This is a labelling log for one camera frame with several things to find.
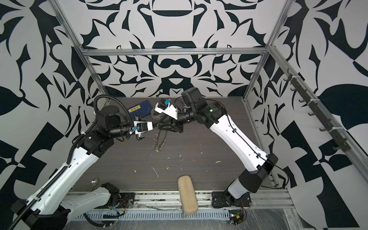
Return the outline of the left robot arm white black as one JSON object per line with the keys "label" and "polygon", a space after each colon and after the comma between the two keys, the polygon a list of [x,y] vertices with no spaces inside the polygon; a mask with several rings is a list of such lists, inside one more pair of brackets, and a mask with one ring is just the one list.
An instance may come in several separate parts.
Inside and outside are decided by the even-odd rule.
{"label": "left robot arm white black", "polygon": [[156,125],[139,118],[133,120],[121,103],[95,108],[94,112],[93,124],[73,143],[66,162],[38,191],[12,206],[17,217],[10,224],[10,230],[20,221],[32,230],[62,230],[71,220],[94,208],[106,204],[115,206],[119,190],[110,183],[73,200],[64,200],[64,197],[87,169],[113,146],[115,139],[140,136]]}

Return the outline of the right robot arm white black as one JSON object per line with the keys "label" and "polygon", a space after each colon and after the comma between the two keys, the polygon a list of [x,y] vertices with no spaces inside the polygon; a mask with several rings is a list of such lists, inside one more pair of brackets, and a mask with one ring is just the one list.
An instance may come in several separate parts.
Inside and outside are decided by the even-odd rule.
{"label": "right robot arm white black", "polygon": [[162,99],[155,111],[169,119],[159,128],[183,132],[184,124],[196,121],[217,134],[238,156],[245,170],[226,189],[233,199],[246,193],[256,193],[278,162],[275,154],[267,154],[256,146],[235,124],[225,106],[215,100],[206,100],[198,88],[185,90],[181,97],[184,108],[180,110],[173,101]]}

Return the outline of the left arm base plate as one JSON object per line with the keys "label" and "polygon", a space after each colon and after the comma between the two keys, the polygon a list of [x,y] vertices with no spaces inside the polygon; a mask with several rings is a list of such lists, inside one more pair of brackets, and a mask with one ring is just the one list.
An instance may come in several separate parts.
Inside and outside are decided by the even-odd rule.
{"label": "left arm base plate", "polygon": [[119,193],[117,204],[115,208],[117,209],[128,209],[132,208],[135,204],[135,193],[134,192],[122,192]]}

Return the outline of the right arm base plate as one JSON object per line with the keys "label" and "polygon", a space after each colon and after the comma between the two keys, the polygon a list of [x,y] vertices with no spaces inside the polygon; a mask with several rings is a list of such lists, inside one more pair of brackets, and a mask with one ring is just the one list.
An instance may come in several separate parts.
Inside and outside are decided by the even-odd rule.
{"label": "right arm base plate", "polygon": [[234,198],[228,191],[212,192],[211,205],[215,209],[221,209],[225,207],[250,207],[251,197],[249,193],[245,193],[240,198]]}

